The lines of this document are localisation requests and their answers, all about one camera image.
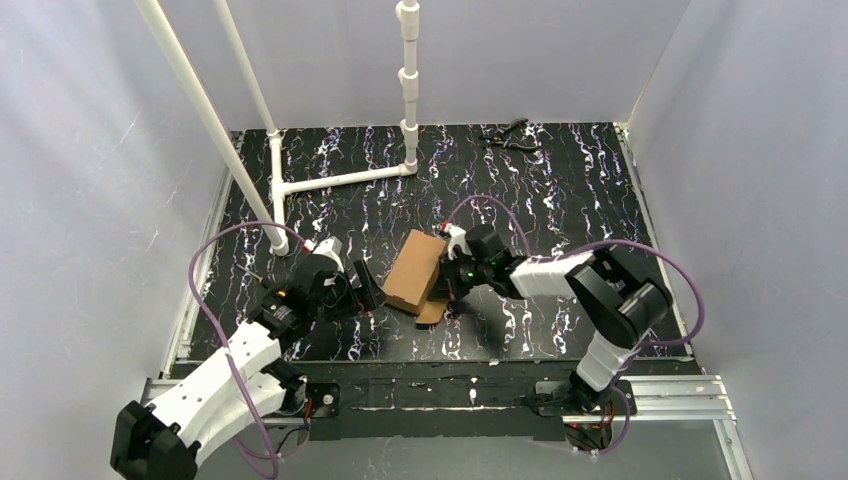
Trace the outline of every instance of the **metal frame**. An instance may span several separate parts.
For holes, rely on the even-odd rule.
[[[736,413],[719,375],[654,375],[624,377],[633,386],[639,413],[633,421],[707,420],[724,424]],[[181,380],[148,380],[141,403],[165,393]],[[597,422],[591,415],[564,416],[564,423]],[[616,421],[623,421],[619,415]],[[300,419],[269,418],[269,424],[302,423]]]
[[[724,454],[724,461],[727,463],[727,469],[730,472],[730,478],[733,480],[753,480],[754,475],[751,473],[751,467],[748,465],[748,459],[742,449],[739,434],[736,433],[736,422],[714,420],[713,425],[715,425],[716,434],[718,434],[718,441]]]
[[[244,132],[235,132],[233,135],[233,146],[236,153],[241,156],[241,147],[244,144]],[[209,217],[206,221],[206,226],[203,227],[203,237],[197,245],[200,247],[213,235],[221,229],[221,221],[224,219],[224,210],[227,206],[227,201],[230,196],[230,188],[233,185],[233,174],[229,169],[224,170],[221,176],[221,183],[218,186],[218,194],[212,202],[212,208],[209,210]],[[209,274],[212,268],[212,260],[215,256],[215,249],[208,248],[197,263],[194,280],[198,285],[204,283],[203,279]],[[194,326],[197,323],[197,316],[200,311],[200,305],[194,301],[191,291],[186,286],[183,294],[182,302],[180,303],[180,317],[177,320],[177,327],[174,330],[174,335],[171,338],[168,353],[165,357],[165,362],[162,366],[162,377],[169,378],[171,369],[178,359],[188,358],[191,348],[191,337],[194,334]]]
[[[621,145],[621,154],[624,156],[627,173],[630,174],[630,179],[633,181],[633,191],[636,193],[639,208],[642,210],[642,217],[645,219],[648,237],[651,238],[651,244],[653,244],[654,247],[660,248],[659,243],[657,242],[657,235],[654,232],[654,222],[651,220],[651,214],[648,211],[648,204],[645,201],[645,194],[642,191],[642,181],[639,178],[639,172],[636,171],[636,163],[633,161],[633,151],[630,150],[630,145],[627,143],[627,125],[618,122],[613,123],[613,125],[615,126],[615,134],[618,137],[618,143]],[[680,335],[686,335],[689,330],[683,322],[683,315],[680,313],[680,308],[678,307],[677,295],[675,295],[671,282],[668,279],[668,271],[666,270],[665,263],[660,259],[657,259],[657,263],[660,266],[660,274],[662,275],[663,282],[665,282],[666,286],[668,286],[671,296],[675,300],[671,308],[674,312],[674,318],[677,320],[677,327],[680,329]],[[688,355],[694,355],[691,345],[687,343],[684,347],[686,348],[686,353]]]
[[[624,155],[625,163],[627,164],[627,169],[630,172],[630,178],[633,180],[633,186],[634,186],[633,190],[636,192],[636,197],[639,200],[639,206],[642,209],[642,216],[645,218],[645,222],[647,223],[648,235],[651,237],[651,242],[654,244],[654,246],[659,248],[659,244],[657,242],[657,237],[656,237],[656,234],[654,233],[653,221],[651,219],[650,214],[648,213],[648,205],[645,201],[644,192],[642,191],[642,181],[639,178],[639,172],[636,169],[636,162],[635,162],[635,159],[634,159],[634,156],[633,156],[633,151],[630,149],[630,145],[627,141],[627,137],[628,137],[628,134],[629,134],[629,132],[627,130],[627,124],[626,123],[615,123],[614,125],[615,125],[615,133],[618,136],[618,141],[621,144],[621,151]],[[666,272],[665,265],[662,262],[659,262],[659,264],[660,264],[660,272],[662,273],[662,276],[663,276],[663,281],[668,286],[669,290],[672,292],[672,296],[675,296],[672,285],[671,285],[671,283],[669,282],[669,279],[668,279],[668,273]],[[677,302],[677,301],[674,302],[674,307],[673,307],[674,308],[674,316],[677,319],[677,324],[680,327],[681,334],[685,335],[687,333],[687,329],[686,329],[686,325],[683,323],[683,320],[682,320],[683,317],[680,314],[680,309],[678,307],[678,304],[679,304],[679,302]],[[694,353],[692,351],[692,347],[689,344],[686,345],[686,351],[690,355],[694,355]],[[633,384],[634,392],[636,392],[636,389],[637,389],[636,385],[637,384],[638,384],[638,382]],[[730,478],[732,478],[733,480],[753,480],[754,476],[751,473],[751,468],[748,465],[748,459],[745,457],[745,451],[742,448],[742,442],[740,441],[739,434],[736,431],[736,414],[733,412],[733,408],[730,405],[730,398],[727,396],[727,392],[724,389],[724,384],[721,383],[721,381],[720,381],[720,377],[719,377],[719,384],[721,385],[722,393],[721,393],[720,397],[716,397],[716,398],[727,399],[728,417],[727,418],[714,418],[712,420],[713,420],[713,425],[715,426],[715,429],[716,429],[716,435],[718,437],[719,445],[721,445],[721,450],[722,450],[722,453],[724,454],[724,460],[725,460],[725,463],[727,464],[727,470],[730,473]],[[702,385],[702,387],[704,387],[705,390],[701,391],[700,393],[707,391],[706,386]],[[638,399],[640,398],[639,395],[640,394],[637,393],[637,397],[636,397],[637,398],[637,405],[641,405],[638,402]],[[681,406],[683,406],[686,409],[692,409],[692,408],[697,409],[701,406],[708,406],[709,405],[709,403],[705,403],[703,401],[703,399],[699,399],[697,397],[693,398],[693,400],[696,400],[696,401],[691,402],[691,403],[690,402],[684,402],[684,404],[681,405]],[[642,407],[640,406],[640,414],[633,417],[634,420],[638,420],[639,419],[638,417],[641,416],[641,413],[642,413],[641,408]]]

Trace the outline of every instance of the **white pvc pipe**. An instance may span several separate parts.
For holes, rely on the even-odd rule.
[[[417,113],[418,113],[417,107],[418,107],[418,102],[406,102],[406,108],[404,110],[405,110],[405,113],[406,113],[406,124],[407,125],[418,125],[416,123],[416,121],[417,121],[416,117],[418,116],[417,115]]]
[[[259,88],[259,80],[257,80],[256,73],[254,73],[253,67],[250,65],[250,58],[247,56],[247,50],[245,50],[244,43],[241,41],[238,28],[236,28],[236,21],[233,19],[233,14],[227,5],[227,0],[215,0],[215,8],[218,10],[218,17],[221,19],[221,23],[224,24],[227,38],[233,47],[233,53],[236,54],[244,81],[247,82],[250,95],[253,97],[253,102],[256,103],[256,109],[259,110],[262,122],[265,123],[265,130],[268,136],[271,136],[277,131],[277,126],[271,117],[271,111],[268,110],[268,104],[265,103],[262,89]]]
[[[403,69],[409,75],[418,71],[418,40],[403,42]]]
[[[400,20],[400,33],[403,38],[403,68],[398,78],[403,86],[404,119],[401,121],[406,156],[404,166],[408,171],[418,169],[418,33],[420,5],[417,0],[401,0],[395,6]]]
[[[212,137],[213,143],[218,147],[221,156],[224,157],[224,162],[226,162],[227,167],[232,172],[233,179],[244,193],[244,197],[256,215],[256,218],[263,222],[272,221],[268,210],[265,208],[262,197],[256,191],[250,175],[248,175],[247,170],[242,165],[241,159],[230,141],[227,129],[224,128],[223,122],[218,117],[215,106],[212,105],[212,101],[206,94],[203,84],[197,77],[194,67],[192,67],[188,56],[186,56],[185,51],[180,45],[177,34],[174,33],[174,29],[171,27],[168,17],[165,16],[165,12],[162,11],[159,2],[156,0],[136,0],[135,3],[139,11],[141,11],[141,15],[147,21],[150,31],[156,37],[159,46],[168,58],[168,62],[174,69],[174,73],[180,79],[180,83],[182,83],[183,88],[188,94],[189,100],[191,100],[195,110],[197,110],[197,114],[203,121],[203,125],[206,126],[206,130]],[[280,233],[276,228],[266,226],[264,229],[275,251],[284,245],[283,237],[280,237]]]
[[[365,170],[345,175],[335,175],[333,177],[316,178],[315,180],[286,183],[283,188],[283,195],[317,190],[319,188],[337,187],[339,185],[348,185],[351,183],[367,182],[380,178],[397,177],[399,175],[411,175],[412,173],[413,172],[409,172],[408,169],[404,168],[403,165],[400,165],[397,167],[378,168],[376,170]]]
[[[283,189],[283,139],[280,136],[280,131],[277,130],[273,135],[268,137],[268,146],[271,148],[271,201],[273,202],[274,221],[285,225],[285,190]],[[289,253],[288,236],[286,232],[280,230],[280,236],[283,238],[283,244],[278,249],[278,255],[286,255]]]

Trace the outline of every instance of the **pliers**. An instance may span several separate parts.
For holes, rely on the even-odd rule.
[[[480,135],[480,140],[483,140],[483,148],[499,147],[510,150],[518,150],[521,152],[535,152],[540,148],[537,145],[519,145],[517,143],[508,142],[507,136],[517,130],[519,127],[527,124],[526,118],[519,118],[503,128],[497,128],[494,132],[488,135]]]

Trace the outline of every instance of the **cable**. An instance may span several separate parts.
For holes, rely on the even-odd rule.
[[[596,442],[594,438],[590,437],[588,433],[584,432],[580,428],[573,427],[573,426],[568,425],[568,424],[565,425],[565,428],[567,428],[568,430],[571,430],[572,432],[580,435],[582,438],[588,440],[592,444],[592,446],[594,446],[597,450],[601,450],[601,449],[604,448],[604,447],[598,445],[598,442]]]
[[[615,404],[612,401],[610,401],[610,405],[611,405],[610,422],[612,422],[612,419],[615,418]],[[606,405],[604,405],[604,408],[601,410],[601,420],[598,423],[595,424],[595,427],[599,428],[599,427],[603,427],[605,425],[609,425],[609,423],[606,422],[606,419],[607,419],[607,407],[606,407]]]
[[[624,426],[621,427],[621,433],[615,437],[615,440],[612,441],[607,448],[602,448],[598,450],[593,450],[591,452],[584,452],[587,454],[601,454],[601,453],[610,453],[615,450],[616,447],[621,445],[621,442],[624,440],[624,437],[627,435],[627,431],[630,430],[630,403],[627,401],[627,397],[624,395],[624,392],[618,389],[615,385],[610,386],[610,390],[616,393],[619,397],[621,397],[621,401],[624,403]]]
[[[632,242],[630,240],[622,240],[622,239],[609,239],[609,240],[601,240],[598,242],[593,242],[588,245],[584,245],[582,247],[575,248],[570,252],[564,253],[562,255],[558,255],[556,257],[539,257],[536,259],[537,263],[546,263],[550,261],[563,260],[566,258],[574,257],[580,255],[582,253],[590,252],[593,250],[597,250],[600,248],[611,247],[613,245],[621,245],[623,247],[635,248],[637,250],[642,250],[643,252],[649,253],[657,258],[662,259],[665,263],[671,265],[672,268],[677,270],[677,273],[686,280],[686,283],[689,284],[689,288],[692,289],[692,294],[695,296],[695,303],[698,305],[698,316],[695,319],[695,325],[692,327],[686,335],[681,338],[674,340],[660,340],[656,342],[645,341],[639,344],[639,349],[645,347],[679,347],[689,343],[698,332],[701,331],[701,328],[704,326],[704,316],[705,316],[705,307],[704,307],[704,296],[701,293],[701,289],[695,283],[695,279],[692,278],[692,275],[683,268],[676,260],[669,257],[665,253],[657,250],[656,248],[649,247],[648,245],[643,245],[641,243]]]
[[[299,414],[300,412],[302,412],[302,411],[303,411],[303,407],[305,407],[305,406],[306,406],[306,402],[304,401],[304,402],[302,402],[302,403],[300,404],[300,406],[299,406],[299,407],[297,407],[297,410],[295,410],[295,411],[293,411],[293,412],[284,412],[284,413],[281,413],[280,415],[281,415],[281,416],[283,416],[283,417],[286,417],[286,418],[294,417],[295,415],[297,415],[297,414]]]
[[[593,242],[588,245],[584,245],[582,247],[575,248],[570,252],[564,253],[562,255],[558,255],[556,257],[539,257],[536,258],[535,261],[537,263],[546,263],[551,261],[563,260],[566,258],[574,257],[580,255],[582,253],[598,250],[601,248],[611,247],[613,245],[620,245],[628,248],[635,248],[637,250],[641,250],[643,252],[647,252],[654,257],[657,257],[667,264],[671,265],[672,268],[677,270],[677,273],[686,280],[686,283],[689,284],[689,288],[692,290],[692,295],[695,296],[695,303],[698,306],[698,316],[695,319],[695,325],[693,325],[692,329],[686,335],[683,335],[681,338],[674,340],[660,340],[656,342],[644,341],[637,345],[636,348],[633,349],[633,353],[630,358],[624,362],[619,372],[613,377],[612,381],[610,381],[610,390],[618,394],[621,397],[624,403],[624,427],[621,429],[621,433],[616,437],[615,441],[613,441],[607,448],[599,449],[593,452],[584,452],[590,454],[601,454],[601,453],[609,453],[618,447],[621,442],[624,440],[624,437],[627,435],[627,431],[630,429],[630,403],[627,401],[627,397],[622,393],[621,390],[615,385],[621,375],[627,370],[627,367],[633,362],[633,359],[636,358],[636,355],[646,347],[678,347],[689,343],[695,335],[697,335],[704,326],[704,318],[706,316],[706,310],[704,306],[704,296],[701,292],[701,289],[698,287],[698,284],[695,283],[695,279],[692,278],[692,275],[683,268],[682,265],[677,263],[676,260],[669,257],[665,253],[657,250],[656,248],[649,247],[648,245],[643,245],[641,243],[633,242],[630,240],[621,240],[621,239],[609,239],[609,240],[601,240],[598,242]]]
[[[227,334],[224,333],[224,328],[221,326],[221,322],[218,321],[218,318],[215,316],[214,313],[212,313],[212,310],[209,309],[209,306],[206,305],[206,302],[203,301],[203,297],[200,296],[200,292],[197,290],[197,284],[195,284],[194,282],[194,270],[197,266],[198,260],[200,259],[200,255],[202,255],[207,248],[212,246],[220,238],[229,235],[230,233],[235,232],[236,230],[240,230],[242,228],[250,226],[272,226],[282,228],[283,230],[291,233],[298,240],[298,242],[300,242],[300,245],[306,244],[306,239],[304,239],[299,233],[297,233],[290,227],[279,223],[255,220],[251,222],[239,223],[238,225],[233,225],[232,227],[228,227],[224,230],[221,230],[220,232],[216,233],[212,238],[207,240],[206,243],[204,243],[203,246],[201,246],[200,249],[195,252],[194,256],[191,257],[191,262],[189,262],[188,265],[189,290],[191,290],[192,296],[195,300],[197,300],[197,303],[200,305],[200,309],[203,311],[203,313],[206,314],[206,317],[209,318],[209,321],[212,322],[212,326],[215,327],[215,333],[221,340],[221,346],[228,350],[230,347],[230,342],[227,339]],[[229,354],[229,352],[226,353],[225,357],[227,357],[227,364],[230,367],[230,372],[233,374],[233,380],[235,380],[236,385],[238,385],[238,389],[241,392],[242,397],[244,397],[244,401],[247,404],[247,408],[248,410],[250,410],[250,415],[253,417],[254,423],[256,423],[256,426],[259,428],[259,436],[262,437],[262,442],[264,443],[264,447],[265,450],[268,452],[268,455],[262,455],[248,449],[238,438],[238,436],[233,437],[235,439],[236,446],[238,447],[239,452],[241,453],[241,456],[244,461],[247,462],[248,465],[250,465],[250,468],[252,468],[256,473],[258,473],[264,478],[267,478],[269,480],[275,479],[280,474],[280,465],[277,461],[276,455],[270,455],[271,451],[274,448],[273,443],[271,442],[271,436],[268,434],[268,429],[262,422],[262,415],[259,414],[259,411],[256,408],[256,404],[253,402],[253,399],[250,398],[250,392],[248,392],[247,386],[245,385],[244,380],[242,380],[241,378],[241,374],[239,373],[238,368],[236,367],[233,357]],[[268,473],[262,470],[259,465],[254,462],[254,458],[270,460],[271,472]]]
[[[288,440],[288,439],[289,439],[289,437],[291,436],[291,434],[292,434],[292,433],[294,433],[294,432],[300,432],[300,431],[302,431],[302,430],[306,430],[306,429],[305,429],[304,427],[297,427],[297,428],[293,428],[293,429],[289,430],[289,431],[286,433],[286,436],[284,436],[284,437],[283,437],[283,441],[281,441],[281,442],[280,442],[280,444],[279,444],[279,445],[277,445],[277,451],[276,451],[276,452],[274,452],[274,453],[275,453],[276,455],[279,455],[279,454],[280,454],[280,450],[282,450],[282,449],[283,449],[283,445],[286,443],[286,440]]]
[[[308,420],[310,413],[312,413],[312,398],[311,397],[309,398],[309,403],[306,405],[306,413],[303,414],[303,419]]]
[[[607,421],[607,423],[605,423],[603,425],[609,427],[610,425],[612,425],[612,421],[613,421],[614,418],[615,418],[615,402],[610,400],[610,419]]]
[[[332,277],[330,280],[332,280],[332,281],[333,281],[333,286],[334,286],[334,287],[335,287],[335,286],[337,286],[337,285],[339,285],[339,284],[337,284],[337,283],[336,283],[336,280],[339,280],[339,279],[341,279],[341,281],[342,281],[342,285],[344,285],[345,283],[347,283],[347,279],[345,279],[345,276],[344,276],[343,274],[341,274],[340,272],[333,272],[333,277]],[[324,308],[336,308],[336,306],[338,306],[339,302],[341,302],[341,301],[342,301],[342,297],[343,297],[343,295],[344,295],[344,294],[345,294],[345,292],[342,292],[342,293],[337,294],[337,295],[336,295],[336,303],[334,303],[334,304],[332,304],[332,305],[327,305],[327,304],[324,302],[324,299],[322,298],[322,299],[321,299],[321,305],[324,305]]]
[[[518,219],[515,218],[515,214],[512,213],[512,210],[510,210],[509,207],[504,205],[503,202],[501,202],[500,200],[498,200],[497,198],[495,198],[491,195],[485,195],[485,194],[471,195],[470,197],[466,198],[465,200],[457,203],[456,206],[453,207],[453,211],[450,213],[450,215],[448,215],[448,219],[445,220],[445,223],[446,224],[450,223],[451,220],[453,220],[453,217],[456,216],[456,212],[458,212],[459,209],[462,208],[463,205],[470,202],[471,200],[476,200],[476,199],[489,200],[492,203],[494,203],[495,205],[501,207],[501,209],[504,212],[506,212],[507,216],[509,216],[509,220],[512,222],[513,227],[515,227],[515,231],[518,232],[519,238],[521,238],[521,244],[524,246],[524,254],[530,255],[530,242],[527,241],[527,234],[524,233],[524,230],[522,230],[521,225],[519,225],[519,223],[518,223]]]

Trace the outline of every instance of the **black marbled tabletop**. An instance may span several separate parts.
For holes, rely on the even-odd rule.
[[[539,142],[534,154],[479,146],[491,126],[428,126],[420,133],[418,175],[390,178],[297,194],[286,201],[286,224],[316,241],[335,235],[347,257],[364,257],[382,283],[410,229],[435,232],[468,195],[486,193],[513,209],[527,232],[532,254],[555,254],[604,238],[649,243],[650,238],[611,124],[531,124],[524,143]],[[283,134],[286,181],[351,173],[396,165],[403,137],[394,127],[290,129]],[[271,154],[264,131],[248,131],[241,150],[259,192],[270,207]],[[255,219],[235,185],[230,190],[222,228]],[[455,223],[468,229],[493,223],[502,238],[518,246],[507,216],[495,205],[471,202]],[[219,242],[205,300],[231,334],[262,288],[235,264],[282,280],[304,255],[277,258],[260,228],[249,228]],[[657,263],[644,262],[656,271]],[[507,360],[579,359],[594,328],[571,298],[514,301],[490,288],[478,288],[451,305],[445,319],[418,329],[410,315],[382,308],[335,323],[316,322],[297,343],[293,360]],[[679,338],[669,315],[655,338]],[[205,360],[219,346],[201,314],[190,360]],[[643,355],[685,355],[681,349]]]

